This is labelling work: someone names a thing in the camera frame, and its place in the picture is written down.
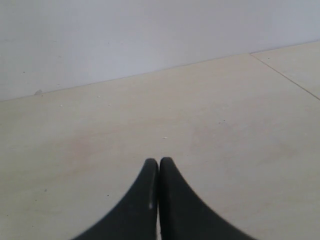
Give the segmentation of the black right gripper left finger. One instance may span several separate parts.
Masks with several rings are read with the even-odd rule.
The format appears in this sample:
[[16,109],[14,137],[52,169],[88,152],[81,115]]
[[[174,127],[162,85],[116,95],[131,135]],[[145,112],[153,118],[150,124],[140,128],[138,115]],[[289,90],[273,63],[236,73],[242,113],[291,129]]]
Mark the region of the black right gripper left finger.
[[157,161],[153,158],[146,159],[124,197],[108,214],[75,239],[155,240],[158,173]]

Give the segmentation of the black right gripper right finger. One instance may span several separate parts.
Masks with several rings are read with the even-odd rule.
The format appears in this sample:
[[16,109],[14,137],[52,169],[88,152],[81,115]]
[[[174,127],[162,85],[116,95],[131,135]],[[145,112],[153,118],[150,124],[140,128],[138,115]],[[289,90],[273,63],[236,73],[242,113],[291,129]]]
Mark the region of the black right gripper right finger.
[[252,239],[208,207],[170,157],[159,166],[159,221],[163,240]]

